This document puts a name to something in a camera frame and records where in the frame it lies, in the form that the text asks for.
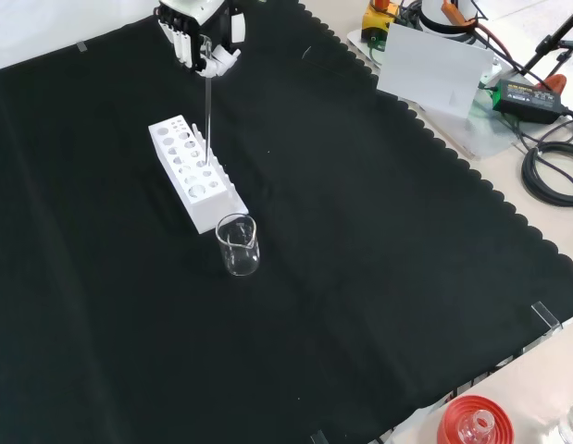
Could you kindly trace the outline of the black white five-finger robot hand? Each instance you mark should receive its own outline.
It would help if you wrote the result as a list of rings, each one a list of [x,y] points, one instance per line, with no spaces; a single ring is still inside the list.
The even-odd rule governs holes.
[[[204,78],[223,76],[241,54],[245,15],[234,1],[161,1],[154,15],[176,59]]]

